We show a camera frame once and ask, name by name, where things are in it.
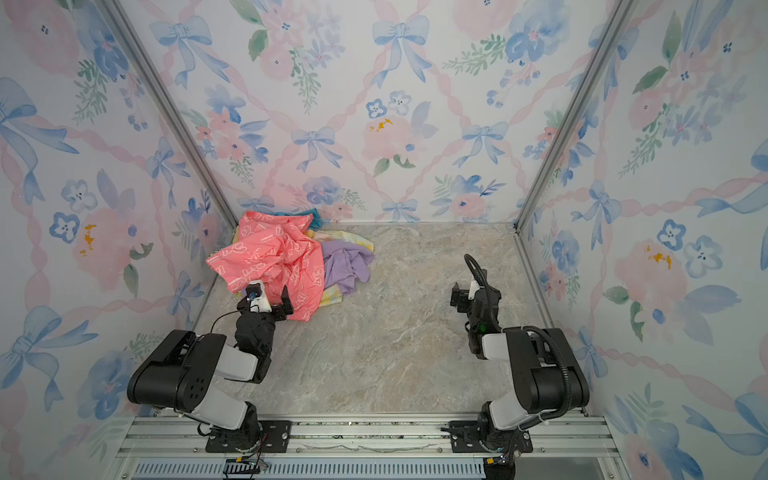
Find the yellow floral cloth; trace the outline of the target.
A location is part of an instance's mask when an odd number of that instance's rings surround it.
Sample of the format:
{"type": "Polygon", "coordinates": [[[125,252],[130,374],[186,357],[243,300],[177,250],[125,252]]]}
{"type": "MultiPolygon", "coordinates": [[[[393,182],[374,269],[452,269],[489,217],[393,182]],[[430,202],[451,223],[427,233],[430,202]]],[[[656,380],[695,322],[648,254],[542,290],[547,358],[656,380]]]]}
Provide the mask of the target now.
{"type": "MultiPolygon", "coordinates": [[[[307,230],[305,234],[309,237],[314,239],[317,242],[326,242],[330,240],[342,240],[345,242],[355,243],[361,246],[365,246],[370,251],[374,251],[374,244],[365,239],[364,237],[350,233],[345,231],[314,231],[314,230],[307,230]]],[[[325,288],[319,303],[319,307],[329,306],[332,304],[340,303],[343,299],[343,296],[337,286],[332,286],[329,288],[325,288]]]]}

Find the purple cloth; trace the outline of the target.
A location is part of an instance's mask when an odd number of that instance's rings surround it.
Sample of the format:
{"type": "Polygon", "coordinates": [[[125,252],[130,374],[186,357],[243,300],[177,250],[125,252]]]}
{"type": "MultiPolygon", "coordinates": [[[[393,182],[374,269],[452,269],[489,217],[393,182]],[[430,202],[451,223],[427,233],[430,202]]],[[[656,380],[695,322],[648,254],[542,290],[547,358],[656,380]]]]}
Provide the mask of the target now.
{"type": "Polygon", "coordinates": [[[370,265],[375,255],[365,246],[342,240],[321,243],[325,268],[325,288],[337,286],[342,295],[354,293],[356,284],[370,280],[370,265]]]}

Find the corner aluminium post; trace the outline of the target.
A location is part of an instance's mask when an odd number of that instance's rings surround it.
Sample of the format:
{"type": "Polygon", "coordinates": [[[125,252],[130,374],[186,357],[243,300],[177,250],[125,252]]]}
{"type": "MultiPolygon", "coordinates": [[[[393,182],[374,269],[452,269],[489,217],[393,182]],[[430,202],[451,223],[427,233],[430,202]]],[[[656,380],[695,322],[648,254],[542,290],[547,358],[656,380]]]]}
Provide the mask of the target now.
{"type": "Polygon", "coordinates": [[[227,202],[223,191],[214,179],[212,170],[208,167],[197,148],[191,131],[186,126],[180,110],[177,108],[168,88],[161,79],[159,71],[129,21],[125,10],[119,1],[98,0],[95,4],[104,15],[108,25],[115,32],[121,45],[126,49],[127,55],[134,62],[143,80],[147,83],[149,92],[163,120],[186,154],[195,173],[207,188],[213,203],[223,215],[224,222],[234,229],[238,224],[237,218],[227,202]]]}
{"type": "Polygon", "coordinates": [[[591,100],[596,82],[607,65],[609,55],[613,53],[620,37],[623,35],[634,7],[635,1],[620,0],[616,3],[614,11],[608,17],[606,27],[599,37],[599,43],[584,71],[583,79],[576,88],[574,96],[565,110],[561,128],[555,135],[552,145],[548,149],[541,167],[534,177],[533,185],[514,224],[517,235],[521,235],[532,222],[536,204],[546,187],[548,177],[556,168],[568,139],[576,130],[576,126],[591,100]]]}

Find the pink patterned cloth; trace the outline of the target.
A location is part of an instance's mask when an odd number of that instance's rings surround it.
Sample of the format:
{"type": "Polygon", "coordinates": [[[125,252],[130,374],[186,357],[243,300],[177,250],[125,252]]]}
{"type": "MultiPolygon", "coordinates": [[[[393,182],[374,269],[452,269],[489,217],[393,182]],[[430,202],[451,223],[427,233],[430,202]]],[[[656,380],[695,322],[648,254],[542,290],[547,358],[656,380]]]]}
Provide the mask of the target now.
{"type": "Polygon", "coordinates": [[[247,212],[240,219],[237,240],[209,257],[207,264],[232,293],[262,280],[275,304],[287,286],[294,308],[289,318],[307,322],[318,310],[325,289],[321,245],[305,234],[312,221],[311,214],[247,212]]]}

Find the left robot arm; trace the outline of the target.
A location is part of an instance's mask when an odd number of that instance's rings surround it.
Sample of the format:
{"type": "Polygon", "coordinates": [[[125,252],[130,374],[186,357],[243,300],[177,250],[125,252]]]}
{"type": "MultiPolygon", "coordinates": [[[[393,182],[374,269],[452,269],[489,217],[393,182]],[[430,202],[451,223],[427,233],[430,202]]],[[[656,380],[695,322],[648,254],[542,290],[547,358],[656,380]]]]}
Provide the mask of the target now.
{"type": "Polygon", "coordinates": [[[263,282],[253,282],[235,312],[239,318],[233,346],[224,334],[173,330],[134,372],[127,398],[197,421],[208,453],[285,453],[292,423],[261,420],[253,403],[232,397],[213,381],[221,377],[259,384],[265,379],[276,326],[294,313],[288,289],[273,304],[263,282]]]}

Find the right corner aluminium post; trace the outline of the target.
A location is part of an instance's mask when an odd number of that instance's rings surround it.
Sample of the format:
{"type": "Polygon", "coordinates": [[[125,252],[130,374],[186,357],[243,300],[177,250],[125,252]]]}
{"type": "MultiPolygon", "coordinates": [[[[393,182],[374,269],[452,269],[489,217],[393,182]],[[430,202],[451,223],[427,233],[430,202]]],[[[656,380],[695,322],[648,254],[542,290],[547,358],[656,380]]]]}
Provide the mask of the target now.
{"type": "Polygon", "coordinates": [[[556,168],[568,139],[576,130],[576,126],[591,100],[596,82],[607,65],[609,55],[613,53],[620,37],[623,35],[634,7],[635,1],[620,0],[616,3],[614,11],[608,17],[606,27],[599,37],[599,43],[584,71],[583,79],[576,88],[574,96],[565,110],[561,128],[555,135],[552,145],[548,149],[541,167],[534,177],[533,185],[514,224],[517,235],[521,235],[532,222],[536,204],[546,187],[548,177],[556,168]]]}

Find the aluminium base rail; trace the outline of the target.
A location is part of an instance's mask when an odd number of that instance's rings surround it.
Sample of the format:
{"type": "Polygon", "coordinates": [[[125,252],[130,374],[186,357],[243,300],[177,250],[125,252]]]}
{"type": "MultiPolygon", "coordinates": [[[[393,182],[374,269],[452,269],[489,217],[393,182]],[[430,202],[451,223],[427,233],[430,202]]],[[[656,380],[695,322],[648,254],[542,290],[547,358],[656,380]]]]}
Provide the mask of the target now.
{"type": "Polygon", "coordinates": [[[263,415],[262,446],[238,461],[206,449],[196,422],[133,421],[109,479],[626,479],[606,421],[575,412],[489,443],[455,414],[263,415]]]}

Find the left corner aluminium post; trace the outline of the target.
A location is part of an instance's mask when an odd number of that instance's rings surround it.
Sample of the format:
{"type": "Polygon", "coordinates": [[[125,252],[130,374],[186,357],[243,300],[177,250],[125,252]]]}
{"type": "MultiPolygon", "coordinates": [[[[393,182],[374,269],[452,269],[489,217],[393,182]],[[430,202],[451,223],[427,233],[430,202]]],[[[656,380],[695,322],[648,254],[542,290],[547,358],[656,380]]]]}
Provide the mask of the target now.
{"type": "Polygon", "coordinates": [[[213,203],[223,215],[224,222],[234,229],[238,224],[237,218],[227,202],[223,191],[214,179],[212,170],[208,167],[197,148],[191,131],[186,126],[180,110],[177,108],[168,88],[161,79],[159,71],[129,21],[125,10],[119,1],[98,0],[95,4],[104,15],[108,25],[115,32],[121,45],[126,49],[127,55],[134,62],[143,80],[147,83],[149,92],[163,120],[186,154],[195,173],[207,188],[213,203]]]}

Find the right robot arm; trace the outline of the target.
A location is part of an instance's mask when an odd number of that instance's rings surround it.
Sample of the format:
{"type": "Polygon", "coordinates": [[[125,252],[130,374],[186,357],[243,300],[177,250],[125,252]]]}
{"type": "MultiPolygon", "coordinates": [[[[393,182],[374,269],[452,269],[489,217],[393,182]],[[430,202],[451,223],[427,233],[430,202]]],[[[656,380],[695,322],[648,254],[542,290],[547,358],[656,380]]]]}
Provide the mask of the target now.
{"type": "Polygon", "coordinates": [[[451,421],[444,429],[455,453],[511,456],[531,453],[530,430],[586,406],[589,386],[575,354],[558,328],[503,328],[500,292],[474,281],[455,284],[450,305],[467,316],[470,352],[480,360],[509,365],[511,388],[485,403],[473,421],[451,421]]]}

